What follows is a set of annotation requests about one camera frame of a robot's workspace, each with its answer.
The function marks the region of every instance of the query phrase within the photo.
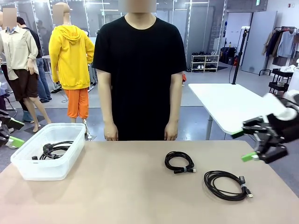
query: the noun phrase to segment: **hand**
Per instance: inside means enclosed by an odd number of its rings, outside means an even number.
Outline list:
[[[34,64],[33,64],[33,60],[31,58],[28,58],[28,61],[27,61],[27,71],[29,71],[31,75],[33,75],[33,73],[34,73]]]
[[[105,124],[104,136],[107,141],[118,141],[118,130],[114,123]]]
[[[169,121],[164,131],[164,140],[174,141],[178,137],[178,123]]]

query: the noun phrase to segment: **table leg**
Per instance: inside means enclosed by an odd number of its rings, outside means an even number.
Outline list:
[[[212,122],[213,122],[213,118],[210,115],[209,120],[207,122],[207,127],[206,127],[206,140],[210,140],[211,129],[212,129]]]

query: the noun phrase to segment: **clear plastic bin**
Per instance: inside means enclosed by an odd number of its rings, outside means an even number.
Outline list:
[[[62,141],[74,141],[65,154],[56,160],[32,160],[43,153],[43,146]],[[77,160],[85,143],[84,124],[54,123],[46,125],[32,136],[11,157],[10,161],[28,181],[63,180]]]

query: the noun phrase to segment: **t-shirt sleeve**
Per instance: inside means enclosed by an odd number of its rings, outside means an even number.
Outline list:
[[[107,33],[107,28],[103,26],[99,31],[95,41],[92,67],[111,73],[111,64],[109,36]]]
[[[174,27],[174,34],[171,39],[171,49],[169,50],[171,60],[170,68],[171,74],[180,73],[187,69],[184,43],[178,29]]]

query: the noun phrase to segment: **black stand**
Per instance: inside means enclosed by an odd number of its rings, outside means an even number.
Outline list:
[[[233,79],[233,83],[232,83],[233,85],[235,85],[235,80],[237,79],[237,74],[238,74],[238,70],[239,70],[239,66],[240,66],[240,60],[241,60],[241,56],[243,54],[242,50],[243,50],[243,47],[244,47],[246,36],[247,36],[247,30],[244,30],[239,56],[237,58],[237,66],[235,68],[235,74],[234,74],[234,79]]]

